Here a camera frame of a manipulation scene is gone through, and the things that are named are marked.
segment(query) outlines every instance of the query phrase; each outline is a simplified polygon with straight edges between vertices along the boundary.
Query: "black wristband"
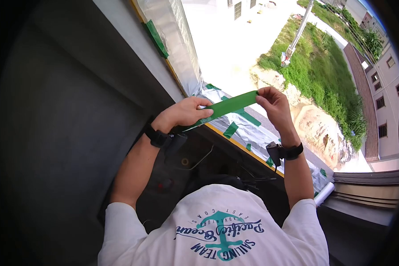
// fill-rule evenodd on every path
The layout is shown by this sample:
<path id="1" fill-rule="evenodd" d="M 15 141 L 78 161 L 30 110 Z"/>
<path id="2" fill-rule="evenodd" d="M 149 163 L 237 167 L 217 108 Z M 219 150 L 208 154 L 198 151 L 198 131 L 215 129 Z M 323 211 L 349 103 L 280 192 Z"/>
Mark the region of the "black wristband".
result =
<path id="1" fill-rule="evenodd" d="M 143 127 L 143 132 L 151 140 L 151 145 L 158 148 L 168 145 L 171 141 L 170 135 L 162 133 L 159 130 L 155 131 L 151 124 L 146 124 Z"/>
<path id="2" fill-rule="evenodd" d="M 284 158 L 288 161 L 295 160 L 303 152 L 303 144 L 300 142 L 299 146 L 293 146 L 291 148 L 278 147 L 280 158 Z"/>

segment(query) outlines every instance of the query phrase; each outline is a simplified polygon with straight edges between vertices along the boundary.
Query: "utility pole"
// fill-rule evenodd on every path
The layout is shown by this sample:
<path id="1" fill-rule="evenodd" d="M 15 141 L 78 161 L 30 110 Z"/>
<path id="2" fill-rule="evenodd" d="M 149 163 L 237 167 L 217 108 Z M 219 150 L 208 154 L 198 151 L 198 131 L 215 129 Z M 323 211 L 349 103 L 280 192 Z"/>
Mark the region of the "utility pole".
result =
<path id="1" fill-rule="evenodd" d="M 281 67 L 288 67 L 290 63 L 290 58 L 296 50 L 296 45 L 300 40 L 300 36 L 302 36 L 303 30 L 306 27 L 307 19 L 312 10 L 314 0 L 309 0 L 309 4 L 306 8 L 305 15 L 303 16 L 302 23 L 300 24 L 299 29 L 297 30 L 296 37 L 294 37 L 293 42 L 288 46 L 287 51 L 282 52 L 281 55 Z"/>

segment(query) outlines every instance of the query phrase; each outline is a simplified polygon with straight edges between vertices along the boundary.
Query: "sky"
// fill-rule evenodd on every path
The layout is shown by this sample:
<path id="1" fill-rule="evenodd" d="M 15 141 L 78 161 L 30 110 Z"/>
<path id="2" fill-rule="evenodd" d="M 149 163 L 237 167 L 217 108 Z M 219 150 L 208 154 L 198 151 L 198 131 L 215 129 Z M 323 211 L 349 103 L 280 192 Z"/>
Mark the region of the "sky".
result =
<path id="1" fill-rule="evenodd" d="M 377 19 L 377 21 L 383 26 L 383 28 L 384 28 L 384 25 L 381 23 L 381 20 L 377 17 L 377 15 L 374 13 L 374 11 L 372 10 L 372 8 L 371 8 L 371 6 L 366 2 L 366 0 L 358 0 L 359 2 L 361 2 L 365 7 L 366 7 L 366 9 L 368 9 L 368 13 L 369 14 L 371 14 L 373 17 L 375 17 L 376 19 Z"/>

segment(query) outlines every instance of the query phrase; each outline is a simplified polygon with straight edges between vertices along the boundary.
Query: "person's left hand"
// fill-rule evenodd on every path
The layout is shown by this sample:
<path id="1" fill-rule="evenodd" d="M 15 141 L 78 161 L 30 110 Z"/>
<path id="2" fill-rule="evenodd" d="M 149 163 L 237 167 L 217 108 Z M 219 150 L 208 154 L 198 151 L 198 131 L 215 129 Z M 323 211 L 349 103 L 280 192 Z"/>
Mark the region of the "person's left hand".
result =
<path id="1" fill-rule="evenodd" d="M 199 119 L 207 118 L 213 114 L 212 109 L 199 110 L 199 106 L 209 105 L 212 105 L 212 103 L 208 99 L 195 96 L 183 99 L 162 111 L 151 123 L 151 126 L 155 130 L 167 134 L 176 125 L 193 125 Z"/>

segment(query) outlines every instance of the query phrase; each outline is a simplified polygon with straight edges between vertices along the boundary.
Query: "dirt mound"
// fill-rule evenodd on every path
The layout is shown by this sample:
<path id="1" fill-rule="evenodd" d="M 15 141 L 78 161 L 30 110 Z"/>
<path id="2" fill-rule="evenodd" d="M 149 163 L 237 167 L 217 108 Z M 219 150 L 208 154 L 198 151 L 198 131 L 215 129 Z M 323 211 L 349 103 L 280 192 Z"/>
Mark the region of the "dirt mound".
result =
<path id="1" fill-rule="evenodd" d="M 296 86 L 288 84 L 284 89 L 285 79 L 281 74 L 255 66 L 250 69 L 250 76 L 257 89 L 273 86 L 287 96 L 291 117 L 303 145 L 331 169 L 342 167 L 354 157 L 355 152 L 344 139 L 337 122 L 311 99 L 301 96 Z"/>

